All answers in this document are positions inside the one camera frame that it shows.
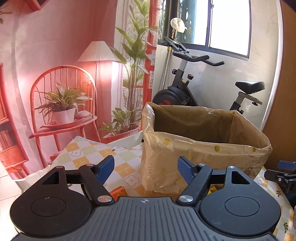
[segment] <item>white cloth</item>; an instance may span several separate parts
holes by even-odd
[[[184,33],[185,29],[187,29],[185,27],[183,20],[180,18],[173,18],[170,21],[170,25],[172,26],[173,29],[175,29],[177,32],[180,32],[180,33]]]

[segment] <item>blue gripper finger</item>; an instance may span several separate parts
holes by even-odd
[[[177,165],[178,171],[184,178],[185,182],[187,184],[191,183],[192,180],[195,178],[194,170],[196,169],[196,166],[184,156],[180,156],[178,158]]]
[[[289,162],[289,161],[279,161],[278,168],[283,169],[283,170],[288,170],[288,171],[295,171],[296,170],[296,163]]]
[[[114,157],[109,155],[104,160],[102,160],[99,164],[99,174],[97,176],[98,180],[101,184],[104,184],[108,177],[111,175],[111,173],[114,170]]]

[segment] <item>ribbed gray panel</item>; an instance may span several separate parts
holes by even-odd
[[[213,232],[191,207],[174,204],[169,197],[121,197],[109,207],[96,208],[76,231],[56,238],[38,239],[23,234],[13,241],[234,241]],[[273,241],[272,235],[252,239]]]

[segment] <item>lamp shade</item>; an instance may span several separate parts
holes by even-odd
[[[93,41],[83,52],[78,62],[87,61],[118,61],[104,41]]]

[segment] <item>metal screw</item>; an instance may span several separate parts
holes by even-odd
[[[189,195],[183,195],[183,196],[179,197],[179,200],[181,202],[192,202],[193,201],[193,197],[191,197]]]
[[[102,195],[102,196],[99,196],[98,197],[98,201],[99,202],[103,202],[103,203],[111,202],[112,201],[112,197],[110,197],[108,195]]]

